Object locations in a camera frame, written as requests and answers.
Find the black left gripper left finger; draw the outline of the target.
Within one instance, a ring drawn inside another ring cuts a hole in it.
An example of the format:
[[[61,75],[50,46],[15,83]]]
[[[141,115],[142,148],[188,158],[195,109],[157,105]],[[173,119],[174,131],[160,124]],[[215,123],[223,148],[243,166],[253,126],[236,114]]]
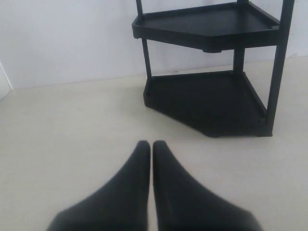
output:
[[[50,231],[146,231],[151,148],[139,141],[127,162],[98,191],[58,213]]]

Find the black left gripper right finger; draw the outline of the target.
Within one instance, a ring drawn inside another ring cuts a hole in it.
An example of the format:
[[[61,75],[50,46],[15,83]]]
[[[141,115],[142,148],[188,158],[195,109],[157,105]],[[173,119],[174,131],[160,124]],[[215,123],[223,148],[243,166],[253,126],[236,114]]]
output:
[[[165,141],[153,143],[153,185],[160,231],[261,230],[252,213],[195,180]]]

